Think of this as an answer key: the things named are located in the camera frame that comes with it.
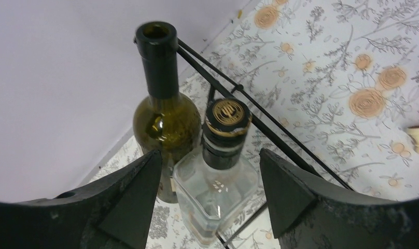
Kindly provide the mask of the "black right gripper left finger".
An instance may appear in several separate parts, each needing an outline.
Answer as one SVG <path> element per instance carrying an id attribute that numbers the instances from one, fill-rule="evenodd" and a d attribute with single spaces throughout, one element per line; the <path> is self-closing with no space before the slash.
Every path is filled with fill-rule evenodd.
<path id="1" fill-rule="evenodd" d="M 161 169 L 153 150 L 53 199 L 0 202 L 0 248 L 145 248 Z"/>

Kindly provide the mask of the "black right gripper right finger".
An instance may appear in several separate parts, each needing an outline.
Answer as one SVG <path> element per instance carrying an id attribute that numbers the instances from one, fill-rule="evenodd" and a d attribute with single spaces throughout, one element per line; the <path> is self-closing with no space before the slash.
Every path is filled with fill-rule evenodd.
<path id="1" fill-rule="evenodd" d="M 260 151 L 274 237 L 281 248 L 419 248 L 419 198 L 354 192 Z"/>

